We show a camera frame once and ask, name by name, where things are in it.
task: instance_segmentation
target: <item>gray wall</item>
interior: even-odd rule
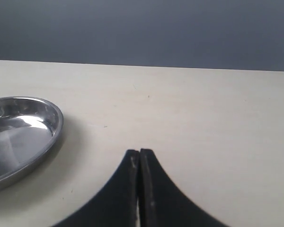
[[[1,0],[0,59],[284,70],[284,0]]]

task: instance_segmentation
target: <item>table surface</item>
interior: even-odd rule
[[[284,72],[0,61],[0,97],[58,105],[59,153],[0,192],[0,227],[50,226],[93,197],[129,148],[232,227],[284,227]]]

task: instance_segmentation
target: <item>stainless steel tray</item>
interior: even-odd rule
[[[0,189],[31,172],[59,138],[63,115],[32,97],[0,98]]]

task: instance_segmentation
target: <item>white table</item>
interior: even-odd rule
[[[93,197],[129,148],[231,227],[284,227],[284,72],[0,61],[0,97],[65,115],[66,141],[0,192],[0,227],[50,226]]]

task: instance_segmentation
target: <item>oval metal dish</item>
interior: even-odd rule
[[[31,172],[62,132],[53,103],[32,97],[0,98],[0,189]]]

